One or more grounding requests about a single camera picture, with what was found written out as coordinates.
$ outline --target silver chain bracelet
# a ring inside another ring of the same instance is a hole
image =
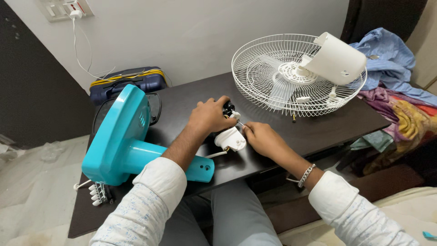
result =
[[[316,167],[315,164],[313,164],[312,166],[310,166],[310,167],[305,171],[305,173],[303,174],[303,176],[302,176],[302,178],[301,178],[300,181],[290,179],[289,177],[290,177],[291,174],[289,174],[289,175],[287,176],[286,180],[288,180],[288,181],[292,181],[292,182],[295,182],[295,183],[298,183],[298,187],[299,187],[299,188],[302,188],[303,183],[305,182],[306,178],[307,178],[308,175],[311,173],[312,169],[315,168],[315,167]]]

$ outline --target gray trousers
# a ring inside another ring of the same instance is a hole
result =
[[[243,181],[212,191],[213,246],[282,246],[260,201]],[[159,246],[209,246],[193,213],[179,203]]]

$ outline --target blue cloth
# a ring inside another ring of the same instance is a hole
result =
[[[401,92],[411,98],[437,106],[437,96],[408,82],[411,70],[416,64],[413,53],[396,34],[384,28],[377,28],[364,36],[359,43],[350,46],[366,56],[378,55],[375,60],[367,59],[367,81],[361,90],[369,91],[378,86],[379,81],[391,90]]]

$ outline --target shirt cuff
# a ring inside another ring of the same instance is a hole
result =
[[[187,177],[174,161],[158,157],[145,165],[132,183],[143,184],[155,192],[167,206],[170,218],[184,195]]]
[[[325,223],[330,225],[346,211],[358,192],[341,176],[327,171],[312,189],[308,199]]]

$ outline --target suitcase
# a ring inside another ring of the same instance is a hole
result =
[[[108,80],[96,80],[90,86],[90,98],[95,106],[102,105],[111,98],[117,98],[123,88],[133,84],[145,93],[168,87],[163,71],[159,67],[127,69],[106,76]]]

